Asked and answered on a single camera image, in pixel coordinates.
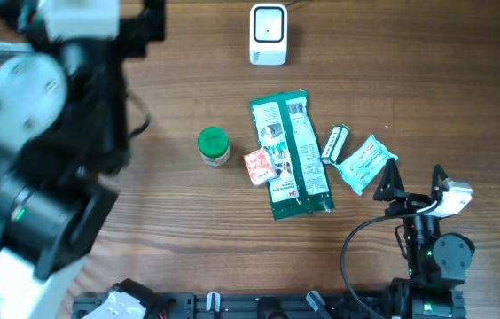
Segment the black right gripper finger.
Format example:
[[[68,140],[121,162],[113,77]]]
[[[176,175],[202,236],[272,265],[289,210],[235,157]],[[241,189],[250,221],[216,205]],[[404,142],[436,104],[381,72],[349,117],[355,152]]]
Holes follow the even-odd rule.
[[[432,183],[431,183],[431,199],[439,199],[444,190],[442,182],[448,178],[448,175],[442,168],[440,164],[436,164],[432,173]]]
[[[396,165],[396,160],[390,158],[386,162],[384,173],[374,192],[373,199],[376,201],[391,202],[394,200],[403,200],[405,197],[405,189]]]

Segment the teal wet wipes packet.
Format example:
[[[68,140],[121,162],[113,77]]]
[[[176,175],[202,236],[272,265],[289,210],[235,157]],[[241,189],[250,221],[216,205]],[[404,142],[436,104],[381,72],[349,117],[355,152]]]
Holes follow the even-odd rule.
[[[362,195],[366,186],[374,179],[390,159],[398,160],[374,135],[336,168],[345,183],[357,194]]]

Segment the green white small box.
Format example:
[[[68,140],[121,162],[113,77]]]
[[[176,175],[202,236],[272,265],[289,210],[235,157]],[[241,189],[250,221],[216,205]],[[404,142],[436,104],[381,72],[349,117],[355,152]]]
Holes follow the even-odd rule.
[[[320,160],[324,164],[338,164],[338,158],[346,144],[349,132],[349,127],[344,124],[332,126],[330,134],[320,156]]]

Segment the green 3M gloves packet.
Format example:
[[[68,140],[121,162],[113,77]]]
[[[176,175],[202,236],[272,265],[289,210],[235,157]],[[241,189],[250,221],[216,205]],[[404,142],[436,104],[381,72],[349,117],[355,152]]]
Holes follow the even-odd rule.
[[[273,218],[333,211],[331,186],[308,114],[308,92],[254,99],[250,108],[258,145],[270,154],[277,174],[267,181]]]

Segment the red snack packet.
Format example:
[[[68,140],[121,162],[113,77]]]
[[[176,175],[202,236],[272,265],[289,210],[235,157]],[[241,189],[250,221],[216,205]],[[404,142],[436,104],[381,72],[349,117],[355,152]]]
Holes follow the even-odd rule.
[[[270,153],[265,149],[253,151],[244,156],[244,162],[253,185],[260,186],[268,180],[277,177]]]

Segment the green lid jar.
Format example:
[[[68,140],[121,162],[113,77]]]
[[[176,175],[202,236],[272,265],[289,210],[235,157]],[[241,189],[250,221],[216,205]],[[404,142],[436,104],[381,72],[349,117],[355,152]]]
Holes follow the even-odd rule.
[[[197,140],[203,161],[211,167],[219,167],[230,157],[230,140],[222,128],[204,128]]]

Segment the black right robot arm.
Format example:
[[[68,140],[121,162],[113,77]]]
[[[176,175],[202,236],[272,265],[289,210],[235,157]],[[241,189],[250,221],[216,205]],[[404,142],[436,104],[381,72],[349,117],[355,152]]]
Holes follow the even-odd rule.
[[[466,318],[464,296],[457,287],[465,282],[475,246],[463,235],[442,233],[440,221],[460,213],[472,197],[470,184],[450,179],[439,165],[433,170],[430,194],[409,193],[395,160],[387,161],[373,198],[389,204],[386,217],[402,220],[403,235],[396,240],[409,277],[393,279],[383,292],[384,317]]]

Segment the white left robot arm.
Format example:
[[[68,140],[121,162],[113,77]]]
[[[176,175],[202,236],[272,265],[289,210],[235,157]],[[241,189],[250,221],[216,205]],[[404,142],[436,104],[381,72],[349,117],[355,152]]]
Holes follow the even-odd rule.
[[[130,161],[123,70],[165,37],[166,5],[0,1],[29,49],[0,66],[0,318],[54,317],[118,197]]]

